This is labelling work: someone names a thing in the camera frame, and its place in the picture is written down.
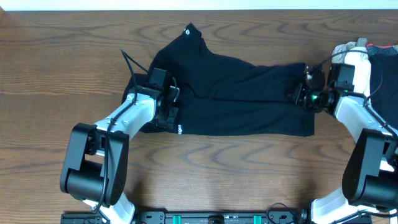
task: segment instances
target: wooden table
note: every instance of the wooden table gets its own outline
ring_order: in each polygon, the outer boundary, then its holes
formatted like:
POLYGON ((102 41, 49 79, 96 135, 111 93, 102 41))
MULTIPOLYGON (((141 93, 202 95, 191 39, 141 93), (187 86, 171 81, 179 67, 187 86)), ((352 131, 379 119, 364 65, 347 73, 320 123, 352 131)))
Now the wooden table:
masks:
MULTIPOLYGON (((397 44, 397 11, 7 12, 0 21, 0 220, 59 223, 89 210, 59 178, 78 122, 116 109, 129 80, 119 48, 148 67, 189 23, 209 49, 256 65, 315 64, 358 37, 397 44)), ((341 185, 353 138, 321 113, 309 138, 139 133, 127 196, 167 210, 298 207, 341 185)))

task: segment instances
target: black fabric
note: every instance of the black fabric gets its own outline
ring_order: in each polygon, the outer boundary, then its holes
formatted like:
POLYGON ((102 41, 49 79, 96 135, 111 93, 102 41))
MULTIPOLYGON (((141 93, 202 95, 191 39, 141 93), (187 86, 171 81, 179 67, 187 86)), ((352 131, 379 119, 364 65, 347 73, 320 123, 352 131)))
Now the black fabric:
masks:
MULTIPOLYGON (((314 134, 314 112, 293 105, 288 91, 302 82, 304 63, 254 66, 240 59, 213 54, 193 24, 159 51, 149 68, 161 68, 181 89, 175 128, 182 134, 245 135, 314 134)), ((138 75, 138 85, 148 78, 138 75)), ((123 96, 129 89, 130 80, 123 96)), ((143 132, 165 131, 144 126, 143 132)))
POLYGON ((375 45, 368 47, 370 54, 371 93, 383 84, 379 91, 371 97, 372 108, 390 124, 398 129, 398 52, 393 47, 380 48, 375 45))

